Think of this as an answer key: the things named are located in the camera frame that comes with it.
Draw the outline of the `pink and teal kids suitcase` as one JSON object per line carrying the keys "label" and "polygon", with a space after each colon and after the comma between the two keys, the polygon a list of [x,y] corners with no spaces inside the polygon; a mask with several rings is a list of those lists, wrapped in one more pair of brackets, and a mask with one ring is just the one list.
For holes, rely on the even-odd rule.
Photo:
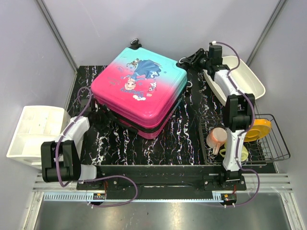
{"label": "pink and teal kids suitcase", "polygon": [[178,107],[187,82],[177,61],[144,49],[135,38],[94,79],[91,91],[120,126],[154,139]]}

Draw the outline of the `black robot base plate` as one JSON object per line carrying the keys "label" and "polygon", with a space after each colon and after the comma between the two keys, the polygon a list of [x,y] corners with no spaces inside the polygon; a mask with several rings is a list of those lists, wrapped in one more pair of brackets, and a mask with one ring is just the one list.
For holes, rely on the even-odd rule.
{"label": "black robot base plate", "polygon": [[123,175],[138,186],[182,186],[201,190],[246,190],[242,172],[227,173],[221,166],[130,165],[98,166],[98,176]]}

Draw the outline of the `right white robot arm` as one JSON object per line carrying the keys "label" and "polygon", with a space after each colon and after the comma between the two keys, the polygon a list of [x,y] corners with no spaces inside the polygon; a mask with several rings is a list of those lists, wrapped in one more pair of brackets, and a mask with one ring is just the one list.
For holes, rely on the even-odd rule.
{"label": "right white robot arm", "polygon": [[[222,46],[226,46],[234,52],[237,58],[235,67],[230,68],[223,64]],[[226,104],[223,108],[223,124],[228,135],[223,168],[227,173],[242,170],[241,152],[244,138],[255,120],[255,96],[241,89],[232,77],[231,72],[240,66],[238,53],[226,43],[211,42],[207,51],[200,48],[193,55],[182,57],[177,62],[177,66],[185,70],[189,68],[205,70],[212,81],[221,88],[226,96]]]}

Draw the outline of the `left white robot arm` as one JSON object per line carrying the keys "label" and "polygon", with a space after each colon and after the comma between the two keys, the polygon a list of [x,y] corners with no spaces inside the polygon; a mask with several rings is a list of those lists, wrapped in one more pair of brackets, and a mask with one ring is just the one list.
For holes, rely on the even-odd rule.
{"label": "left white robot arm", "polygon": [[103,177],[93,165],[81,164],[84,134],[91,128],[104,130],[111,122],[111,111],[105,105],[91,102],[81,114],[72,117],[62,133],[41,144],[41,170],[44,182],[87,181],[94,190],[103,186]]}

